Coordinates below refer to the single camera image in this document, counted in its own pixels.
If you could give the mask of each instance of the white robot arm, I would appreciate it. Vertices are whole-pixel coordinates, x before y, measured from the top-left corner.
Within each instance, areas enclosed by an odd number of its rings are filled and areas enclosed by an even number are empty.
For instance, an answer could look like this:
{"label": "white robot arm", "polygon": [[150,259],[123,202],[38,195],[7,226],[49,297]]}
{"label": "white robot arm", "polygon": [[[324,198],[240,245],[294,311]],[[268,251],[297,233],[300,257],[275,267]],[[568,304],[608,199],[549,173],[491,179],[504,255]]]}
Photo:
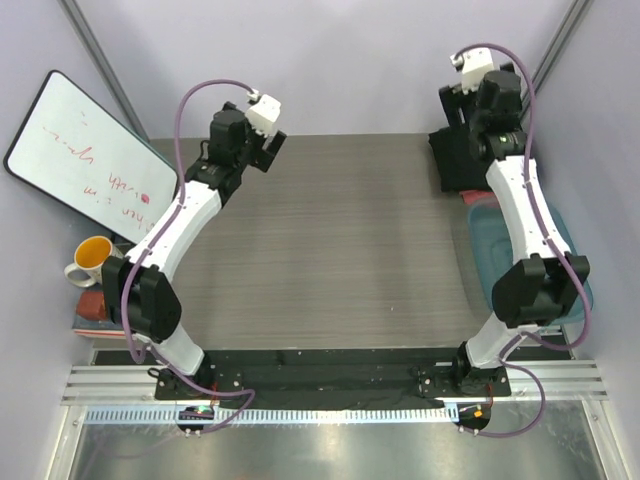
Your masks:
{"label": "white robot arm", "polygon": [[[210,362],[180,323],[181,306],[171,282],[183,255],[204,226],[222,210],[240,186],[247,166],[266,172],[286,135],[270,137],[280,114],[280,102],[258,92],[249,94],[252,106],[241,112],[226,103],[210,127],[208,157],[199,158],[186,172],[184,201],[179,198],[126,258],[110,257],[103,267],[105,305],[120,323],[120,299],[132,266],[141,258],[139,273],[129,294],[128,318],[132,331],[164,359],[201,386],[211,386]],[[166,227],[176,208],[182,208]],[[148,252],[160,230],[162,236]]]}
{"label": "white robot arm", "polygon": [[[589,263],[584,256],[572,255],[558,233],[538,182],[535,160],[529,159],[525,176],[527,136],[520,124],[520,78],[513,66],[497,69],[487,48],[454,55],[451,62],[462,80],[440,91],[449,128],[468,138],[469,161],[489,165],[486,180],[500,204],[513,246],[513,267],[493,287],[494,312],[480,332],[461,345],[454,359],[454,375],[463,382],[472,373],[482,377],[479,370],[490,375],[525,332],[535,333],[573,306],[577,290],[549,241],[564,254],[582,283],[589,274]],[[529,186],[547,236],[540,231]]]}

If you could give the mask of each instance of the whiteboard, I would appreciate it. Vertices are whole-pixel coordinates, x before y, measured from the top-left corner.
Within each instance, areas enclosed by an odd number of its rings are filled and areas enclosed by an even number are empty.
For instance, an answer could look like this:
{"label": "whiteboard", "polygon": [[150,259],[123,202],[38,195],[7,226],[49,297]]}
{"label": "whiteboard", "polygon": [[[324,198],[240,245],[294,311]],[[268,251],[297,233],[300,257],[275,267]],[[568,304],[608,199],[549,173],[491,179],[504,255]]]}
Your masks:
{"label": "whiteboard", "polygon": [[64,74],[52,71],[5,168],[138,243],[171,204],[177,174]]}

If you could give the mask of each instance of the whiteboard frame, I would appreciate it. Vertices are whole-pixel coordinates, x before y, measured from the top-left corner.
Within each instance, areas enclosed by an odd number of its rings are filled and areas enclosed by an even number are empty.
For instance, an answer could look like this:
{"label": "whiteboard frame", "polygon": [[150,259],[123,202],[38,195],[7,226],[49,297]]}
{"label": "whiteboard frame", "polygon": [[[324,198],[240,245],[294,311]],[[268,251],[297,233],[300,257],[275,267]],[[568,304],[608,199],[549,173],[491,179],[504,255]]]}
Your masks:
{"label": "whiteboard frame", "polygon": [[24,183],[26,183],[27,185],[29,185],[30,187],[33,187],[34,189],[44,193],[45,195],[47,195],[50,198],[53,198],[54,200],[56,200],[57,202],[62,203],[63,205],[67,206],[68,208],[70,208],[71,210],[79,213],[80,215],[89,218],[90,220],[92,220],[93,222],[97,223],[98,225],[101,225],[102,227],[106,228],[108,231],[113,232],[114,234],[118,235],[121,238],[124,238],[127,241],[131,241],[130,239],[123,237],[119,232],[114,231],[113,229],[109,228],[107,225],[104,225],[103,223],[99,222],[98,220],[96,220],[95,218],[91,217],[90,215],[78,210],[77,208],[72,207],[71,205],[69,205],[68,203],[66,203],[64,200],[59,199],[58,197],[56,197],[55,195],[52,195],[51,193],[47,192],[46,190],[43,190],[42,188],[34,185],[33,183],[29,182],[29,180],[25,177],[22,177],[18,174],[16,174],[15,172],[13,172],[11,170],[11,167],[9,165],[9,160],[11,158],[11,154],[13,153],[13,150],[15,148],[15,146],[17,145],[18,141],[20,140],[20,137],[25,129],[25,127],[27,126],[27,124],[29,123],[29,120],[31,118],[31,115],[33,114],[33,111],[35,110],[36,106],[38,105],[38,102],[40,101],[40,97],[42,96],[42,94],[44,93],[45,89],[47,88],[47,85],[49,84],[49,80],[51,79],[51,77],[53,75],[62,75],[69,83],[71,83],[74,87],[76,87],[78,90],[80,90],[82,93],[84,93],[93,103],[95,103],[104,113],[106,113],[109,117],[111,117],[111,119],[116,122],[118,125],[120,125],[121,127],[123,127],[125,130],[127,130],[131,135],[133,135],[138,141],[140,141],[140,144],[145,146],[151,153],[153,153],[159,161],[163,162],[165,165],[167,165],[175,174],[176,176],[176,182],[175,182],[175,186],[174,186],[174,190],[173,190],[173,196],[176,195],[177,191],[178,191],[178,173],[176,172],[174,166],[169,163],[164,157],[162,157],[162,155],[160,155],[157,151],[155,151],[148,143],[146,143],[144,140],[142,140],[135,132],[133,132],[129,127],[127,127],[125,124],[123,124],[122,122],[120,122],[117,118],[115,118],[113,115],[111,115],[111,113],[109,113],[107,110],[105,110],[105,108],[100,105],[98,102],[96,102],[93,97],[91,97],[91,95],[89,95],[87,92],[85,92],[77,83],[75,83],[73,80],[71,80],[67,75],[65,75],[63,72],[61,72],[60,70],[50,70],[47,73],[47,76],[44,79],[44,82],[42,83],[42,86],[40,87],[40,89],[38,90],[38,94],[36,95],[36,98],[33,100],[33,102],[31,103],[31,105],[29,106],[29,110],[27,111],[26,116],[24,117],[24,120],[22,121],[22,123],[20,124],[20,128],[18,128],[18,132],[16,133],[15,137],[13,138],[13,140],[11,141],[11,145],[9,145],[9,149],[7,150],[7,153],[4,156],[4,159],[2,161],[5,170],[14,178],[17,178],[18,180],[23,181]]}

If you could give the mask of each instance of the purple wall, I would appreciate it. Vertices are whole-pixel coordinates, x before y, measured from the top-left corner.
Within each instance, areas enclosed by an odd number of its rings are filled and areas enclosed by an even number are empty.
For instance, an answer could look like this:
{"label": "purple wall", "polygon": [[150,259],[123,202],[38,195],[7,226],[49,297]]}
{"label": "purple wall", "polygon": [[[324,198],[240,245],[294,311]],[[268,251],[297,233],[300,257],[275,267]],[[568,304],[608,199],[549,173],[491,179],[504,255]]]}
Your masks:
{"label": "purple wall", "polygon": [[[591,262],[595,358],[626,445],[637,450],[640,364],[640,3],[593,2],[539,96],[545,191]],[[637,462],[631,450],[627,460]]]}
{"label": "purple wall", "polygon": [[[59,69],[111,112],[115,104],[53,0],[0,5],[0,152],[4,157],[45,75]],[[101,232],[0,171],[0,465],[2,477],[43,478],[57,434],[70,365],[86,362],[89,342],[71,332],[80,290],[62,269],[77,243]]]}
{"label": "purple wall", "polygon": [[[167,138],[183,93],[214,77],[275,96],[291,135],[433,131],[438,89],[459,81],[449,55],[491,41],[537,65],[571,0],[78,3],[147,133]],[[187,108],[184,136],[206,136],[212,112],[243,101],[209,90]]]}

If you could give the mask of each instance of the white mug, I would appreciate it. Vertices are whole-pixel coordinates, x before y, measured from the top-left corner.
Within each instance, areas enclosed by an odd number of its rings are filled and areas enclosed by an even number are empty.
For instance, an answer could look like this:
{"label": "white mug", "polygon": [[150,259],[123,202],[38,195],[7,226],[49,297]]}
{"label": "white mug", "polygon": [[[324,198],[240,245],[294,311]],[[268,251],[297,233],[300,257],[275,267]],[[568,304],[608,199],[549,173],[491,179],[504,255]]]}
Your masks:
{"label": "white mug", "polygon": [[[64,269],[64,276],[76,287],[87,288],[102,283],[102,264],[109,256],[122,258],[124,255],[107,237],[89,237],[76,248],[73,263]],[[72,278],[75,272],[84,272],[88,278]]]}

